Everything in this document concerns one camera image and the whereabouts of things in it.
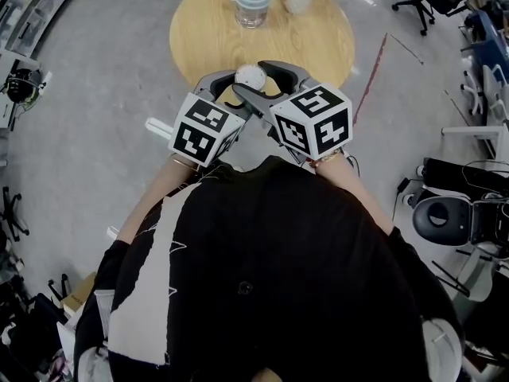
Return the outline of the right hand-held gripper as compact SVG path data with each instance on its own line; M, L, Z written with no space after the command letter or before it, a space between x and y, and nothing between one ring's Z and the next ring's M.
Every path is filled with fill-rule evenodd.
M253 113L267 115L270 111L282 145L318 160L352 140L352 102L342 91L322 83L285 99L285 93L300 89L309 73L279 60L261 60L258 66L280 93L267 95L241 83L231 87Z

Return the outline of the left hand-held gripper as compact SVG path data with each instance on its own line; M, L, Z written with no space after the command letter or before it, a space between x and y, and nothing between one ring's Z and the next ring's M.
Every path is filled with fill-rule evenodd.
M194 92L187 94L173 126L169 149L209 166L234 144L251 117L244 103L217 100L235 82L235 70L203 76Z

